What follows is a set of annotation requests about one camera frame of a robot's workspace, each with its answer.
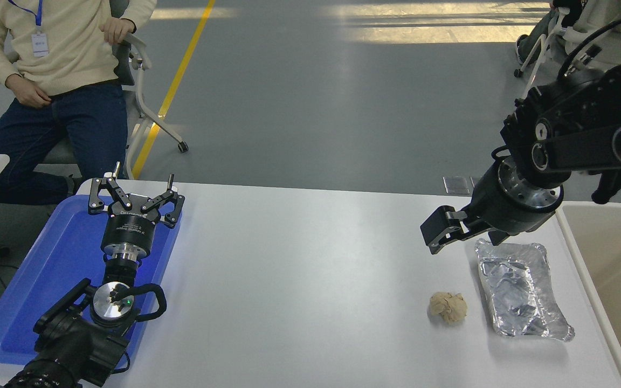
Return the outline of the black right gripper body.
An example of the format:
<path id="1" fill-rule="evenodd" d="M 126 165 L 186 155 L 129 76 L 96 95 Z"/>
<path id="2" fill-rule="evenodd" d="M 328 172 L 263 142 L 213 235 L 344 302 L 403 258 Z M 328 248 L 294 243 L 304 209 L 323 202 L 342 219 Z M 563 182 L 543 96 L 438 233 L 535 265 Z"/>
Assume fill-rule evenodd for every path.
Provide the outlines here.
<path id="1" fill-rule="evenodd" d="M 533 185 L 515 164 L 493 164 L 474 187 L 471 203 L 464 207 L 464 225 L 471 232 L 513 236 L 537 230 L 557 207 L 557 188 Z"/>

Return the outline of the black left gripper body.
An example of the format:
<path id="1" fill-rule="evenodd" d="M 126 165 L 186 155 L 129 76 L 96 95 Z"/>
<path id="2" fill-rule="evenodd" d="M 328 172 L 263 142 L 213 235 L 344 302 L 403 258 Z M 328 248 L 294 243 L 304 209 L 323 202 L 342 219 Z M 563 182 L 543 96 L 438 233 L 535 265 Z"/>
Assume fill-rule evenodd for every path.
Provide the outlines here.
<path id="1" fill-rule="evenodd" d="M 155 237 L 155 229 L 161 214 L 158 208 L 143 213 L 150 197 L 129 194 L 130 210 L 123 208 L 121 202 L 113 202 L 108 209 L 108 221 L 100 244 L 101 249 L 113 246 L 134 245 L 140 249 L 151 249 Z"/>

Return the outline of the seated person's right hand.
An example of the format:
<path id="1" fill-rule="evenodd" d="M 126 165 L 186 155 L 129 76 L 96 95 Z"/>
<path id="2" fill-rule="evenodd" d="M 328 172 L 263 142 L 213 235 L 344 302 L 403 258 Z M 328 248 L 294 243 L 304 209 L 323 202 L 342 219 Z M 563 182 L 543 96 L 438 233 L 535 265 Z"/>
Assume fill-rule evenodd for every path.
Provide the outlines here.
<path id="1" fill-rule="evenodd" d="M 5 86 L 13 92 L 15 98 L 24 106 L 44 108 L 51 104 L 51 99 L 34 82 L 25 79 L 20 74 L 11 74 L 5 80 Z"/>

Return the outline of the seated person's left hand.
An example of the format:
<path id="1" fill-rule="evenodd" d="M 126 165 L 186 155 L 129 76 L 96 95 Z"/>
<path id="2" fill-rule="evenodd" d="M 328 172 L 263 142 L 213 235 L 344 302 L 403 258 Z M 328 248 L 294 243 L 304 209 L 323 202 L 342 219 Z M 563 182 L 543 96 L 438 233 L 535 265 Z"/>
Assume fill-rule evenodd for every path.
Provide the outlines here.
<path id="1" fill-rule="evenodd" d="M 113 46 L 123 42 L 128 34 L 135 32 L 136 25 L 130 19 L 109 17 L 100 25 L 100 30 L 103 33 L 104 41 Z"/>

